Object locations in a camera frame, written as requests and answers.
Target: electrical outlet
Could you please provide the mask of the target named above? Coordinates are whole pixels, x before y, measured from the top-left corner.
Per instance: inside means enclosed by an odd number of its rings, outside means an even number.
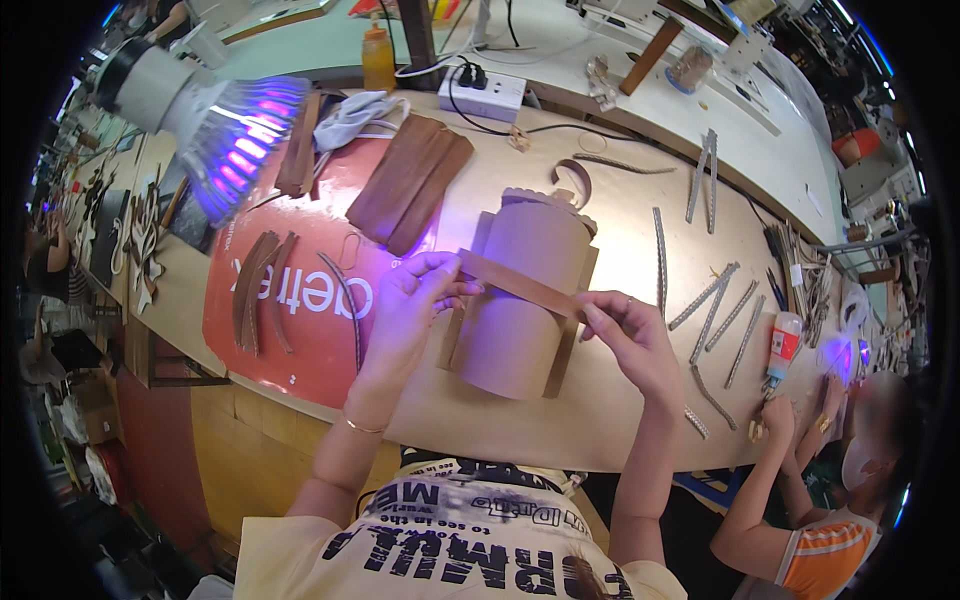
[[[463,67],[446,69],[446,76],[437,92],[440,98],[440,108],[456,110],[450,102],[450,82],[453,82],[453,102],[465,114],[496,119],[513,123],[516,114],[520,111],[523,102],[523,92],[527,87],[527,80],[510,77],[501,73],[487,73],[487,86],[483,89],[460,87],[458,81],[463,74]]]

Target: wooden table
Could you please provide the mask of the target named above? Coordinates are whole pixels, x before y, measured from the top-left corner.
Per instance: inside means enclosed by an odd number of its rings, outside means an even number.
[[[466,135],[476,149],[467,168],[447,190],[437,250],[468,248],[481,211],[495,212],[505,187],[552,191],[554,186],[548,179],[551,167],[558,159],[580,152],[581,132],[560,129],[535,133],[531,150],[520,154],[504,138],[478,132],[465,126],[458,115],[439,110],[436,96],[399,93],[410,99],[416,113],[445,121],[451,129]],[[486,123],[505,129],[501,123]],[[518,119],[518,124],[525,129],[556,123],[578,122],[532,108],[523,108]],[[642,176],[585,163],[593,180],[593,196],[584,212],[599,226],[594,240],[600,253],[591,284],[593,289],[619,289],[639,300],[656,302],[654,206],[660,207],[666,235],[668,320],[676,317],[707,287],[712,271],[723,271],[728,262],[739,261],[741,268],[731,281],[715,326],[730,313],[750,280],[760,281],[754,300],[761,293],[767,296],[764,314],[733,387],[726,391],[723,382],[749,321],[753,300],[717,347],[705,352],[699,361],[708,389],[739,423],[738,431],[731,431],[701,397],[687,365],[709,301],[670,336],[684,373],[686,403],[711,434],[704,441],[692,426],[684,423],[675,469],[750,464],[756,460],[762,444],[754,445],[747,440],[746,425],[760,400],[759,386],[776,310],[765,273],[768,267],[778,271],[764,242],[760,222],[743,196],[721,184],[717,187],[716,232],[709,235],[708,198],[703,193],[693,223],[684,220],[693,167],[675,156],[635,142],[611,141],[604,156],[650,169],[676,167],[677,171]],[[558,185],[575,189],[574,182],[567,180],[566,174],[561,175]],[[222,373],[222,363],[206,347],[201,334],[210,259],[172,235],[164,236],[157,245],[156,257],[167,271],[157,281],[154,304],[147,306],[138,318],[210,371]],[[824,325],[822,345],[836,332],[840,302],[838,274],[835,281],[837,289]],[[448,316],[442,315],[432,328],[425,356],[404,390],[386,432],[388,440],[529,466],[596,471],[622,469],[642,414],[643,398],[621,374],[607,347],[599,341],[575,346],[559,397],[524,402],[508,400],[473,388],[452,372],[434,367],[447,320]],[[782,391],[797,400],[803,423],[812,422],[819,410],[815,406],[818,382],[821,374],[830,368],[828,362],[822,351],[805,348],[781,384]],[[338,415],[336,410],[279,394],[237,373],[228,376],[318,419],[333,421]]]

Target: yellow bottle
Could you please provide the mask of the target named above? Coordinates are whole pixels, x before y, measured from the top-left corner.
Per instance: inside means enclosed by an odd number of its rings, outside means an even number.
[[[367,90],[393,91],[396,87],[394,77],[394,51],[387,30],[380,29],[376,21],[373,27],[363,34],[363,86]]]

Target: red poster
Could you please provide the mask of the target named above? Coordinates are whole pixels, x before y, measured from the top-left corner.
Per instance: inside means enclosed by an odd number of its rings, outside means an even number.
[[[390,140],[358,139],[326,164],[314,195],[294,200],[281,196],[248,210],[272,186],[254,190],[233,222],[218,232],[204,301],[204,339],[232,372],[311,402],[341,408],[356,376],[353,321],[337,277],[317,256],[323,252],[341,268],[361,324],[361,347],[370,337],[376,313],[377,284],[398,260],[379,245],[354,233],[347,222],[350,204],[363,189]],[[273,181],[276,178],[265,176]],[[438,215],[410,254],[432,250]],[[260,354],[246,352],[233,340],[233,285],[240,265],[260,233],[273,230],[282,243],[287,231],[299,239],[279,274],[272,266],[260,285],[257,334]],[[267,298],[270,280],[281,279]],[[280,323],[293,353],[286,354],[274,334],[265,303],[280,304]]]

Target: worker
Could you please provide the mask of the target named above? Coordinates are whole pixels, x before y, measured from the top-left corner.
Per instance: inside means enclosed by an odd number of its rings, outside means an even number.
[[[76,265],[70,253],[66,236],[66,224],[58,208],[51,210],[46,218],[51,239],[32,226],[33,219],[24,211],[21,215],[18,249],[23,257],[23,275],[27,287],[43,296],[62,300],[67,304],[82,304],[90,296],[84,272]]]
[[[738,597],[834,598],[893,528],[916,464],[921,413],[902,378],[877,372],[864,382],[852,420],[857,435],[842,467],[848,502],[830,511],[813,506],[797,464],[809,460],[817,436],[805,434],[795,449],[790,400],[776,397],[763,407],[769,440],[710,543],[721,562],[751,576]],[[829,421],[826,414],[817,419],[817,435]],[[778,473],[792,531],[762,521]]]
[[[363,368],[317,447],[311,477],[286,516],[244,519],[233,597],[686,598],[664,566],[659,524],[684,418],[680,368],[658,309],[620,292],[579,296],[583,339],[609,346],[644,396],[609,557],[554,469],[447,455],[408,464],[350,523],[435,316],[482,292],[455,280],[459,269],[455,254],[424,252],[384,275]]]
[[[72,329],[59,336],[43,333],[43,302],[36,307],[34,339],[20,349],[20,376],[27,383],[41,385],[60,383],[77,369],[102,367],[104,373],[116,377],[122,364],[122,351],[112,340],[107,342],[107,354],[103,354],[90,338],[79,329]]]
[[[161,48],[190,33],[190,14],[182,0],[149,0],[147,15],[149,33],[144,38]]]

